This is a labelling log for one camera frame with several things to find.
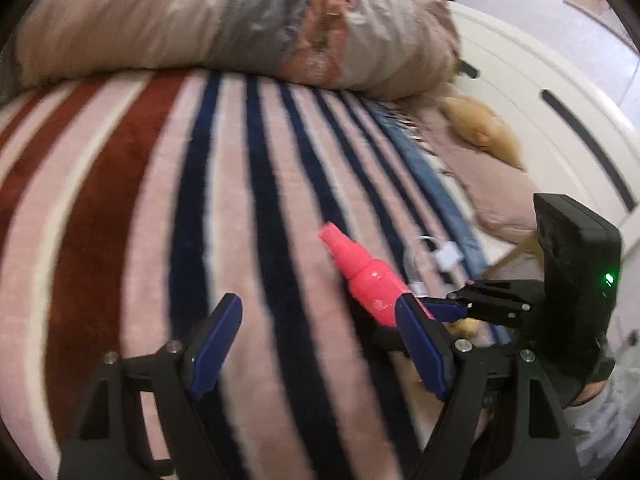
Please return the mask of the tan plush toy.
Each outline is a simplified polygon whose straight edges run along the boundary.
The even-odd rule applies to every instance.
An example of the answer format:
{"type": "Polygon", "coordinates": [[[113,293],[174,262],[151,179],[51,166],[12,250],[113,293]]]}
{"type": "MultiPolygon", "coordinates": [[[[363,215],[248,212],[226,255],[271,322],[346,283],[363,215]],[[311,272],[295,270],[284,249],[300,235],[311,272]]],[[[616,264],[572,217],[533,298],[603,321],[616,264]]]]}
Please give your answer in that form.
{"type": "Polygon", "coordinates": [[[520,139],[509,125],[483,101],[456,94],[440,101],[451,131],[460,139],[506,164],[525,170],[520,139]]]}

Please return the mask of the pink knitted pillow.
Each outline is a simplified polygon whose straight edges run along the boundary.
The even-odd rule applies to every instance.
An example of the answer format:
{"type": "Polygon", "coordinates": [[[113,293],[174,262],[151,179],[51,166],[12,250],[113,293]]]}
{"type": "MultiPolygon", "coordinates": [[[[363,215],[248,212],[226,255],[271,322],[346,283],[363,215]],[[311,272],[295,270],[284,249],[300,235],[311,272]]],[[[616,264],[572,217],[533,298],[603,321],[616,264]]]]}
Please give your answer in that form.
{"type": "Polygon", "coordinates": [[[466,94],[447,84],[438,93],[399,100],[399,109],[416,125],[416,133],[461,185],[474,220],[488,234],[521,243],[536,230],[536,186],[527,173],[456,136],[440,110],[446,96],[466,94]]]}

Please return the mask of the white bed headboard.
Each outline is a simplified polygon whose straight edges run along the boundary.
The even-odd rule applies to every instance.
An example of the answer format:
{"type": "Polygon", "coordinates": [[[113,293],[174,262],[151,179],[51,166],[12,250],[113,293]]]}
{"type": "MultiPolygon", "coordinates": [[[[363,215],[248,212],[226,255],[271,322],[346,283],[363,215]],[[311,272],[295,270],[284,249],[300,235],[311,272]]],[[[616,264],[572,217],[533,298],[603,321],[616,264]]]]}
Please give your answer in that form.
{"type": "Polygon", "coordinates": [[[639,133],[562,55],[498,18],[451,3],[462,41],[458,88],[493,108],[521,140],[543,191],[565,193],[639,241],[639,133]]]}

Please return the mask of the pink spray bottle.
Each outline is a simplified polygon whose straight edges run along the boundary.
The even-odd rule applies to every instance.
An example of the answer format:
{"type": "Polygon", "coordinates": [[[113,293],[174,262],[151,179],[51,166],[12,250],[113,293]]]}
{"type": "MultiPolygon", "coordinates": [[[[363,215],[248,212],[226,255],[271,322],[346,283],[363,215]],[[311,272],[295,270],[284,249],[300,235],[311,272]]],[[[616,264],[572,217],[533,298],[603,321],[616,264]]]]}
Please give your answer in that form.
{"type": "Polygon", "coordinates": [[[375,259],[361,244],[343,233],[333,222],[326,222],[320,240],[331,254],[337,270],[346,278],[350,294],[378,324],[396,327],[397,300],[413,295],[409,287],[384,261],[375,259]]]}

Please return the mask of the rolled beige pink duvet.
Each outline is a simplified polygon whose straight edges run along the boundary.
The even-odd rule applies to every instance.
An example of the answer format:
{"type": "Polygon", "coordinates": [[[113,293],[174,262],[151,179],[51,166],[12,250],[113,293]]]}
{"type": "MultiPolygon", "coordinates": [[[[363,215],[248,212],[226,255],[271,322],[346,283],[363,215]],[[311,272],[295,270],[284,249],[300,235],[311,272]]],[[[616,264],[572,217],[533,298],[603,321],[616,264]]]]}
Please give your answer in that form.
{"type": "Polygon", "coordinates": [[[11,47],[23,88],[201,66],[392,101],[460,58],[447,0],[36,0],[11,47]]]}

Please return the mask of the brown cardboard box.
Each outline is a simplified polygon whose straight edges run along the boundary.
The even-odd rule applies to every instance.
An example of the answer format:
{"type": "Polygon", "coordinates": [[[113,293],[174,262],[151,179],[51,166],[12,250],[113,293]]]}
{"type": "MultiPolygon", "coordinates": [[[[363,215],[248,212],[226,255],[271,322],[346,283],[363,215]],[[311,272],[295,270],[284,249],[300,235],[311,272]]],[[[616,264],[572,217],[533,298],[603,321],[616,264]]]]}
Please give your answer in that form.
{"type": "Polygon", "coordinates": [[[544,279],[544,254],[536,240],[515,246],[508,254],[490,266],[482,275],[485,280],[544,279]]]}

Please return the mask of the striped pink fleece blanket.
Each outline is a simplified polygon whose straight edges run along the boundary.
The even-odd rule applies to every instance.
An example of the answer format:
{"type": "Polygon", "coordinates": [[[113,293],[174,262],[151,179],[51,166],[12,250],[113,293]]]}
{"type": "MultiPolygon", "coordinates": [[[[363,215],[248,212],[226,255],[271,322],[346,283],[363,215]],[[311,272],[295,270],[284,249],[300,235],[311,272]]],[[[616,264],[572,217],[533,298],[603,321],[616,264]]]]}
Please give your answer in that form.
{"type": "Polygon", "coordinates": [[[243,322],[200,413],[237,479],[401,479],[438,406],[318,233],[333,222],[400,268],[419,235],[465,259],[477,226],[447,167],[359,96],[238,74],[124,73],[1,109],[1,415],[38,476],[58,472],[96,362],[186,339],[221,296],[243,322]]]}

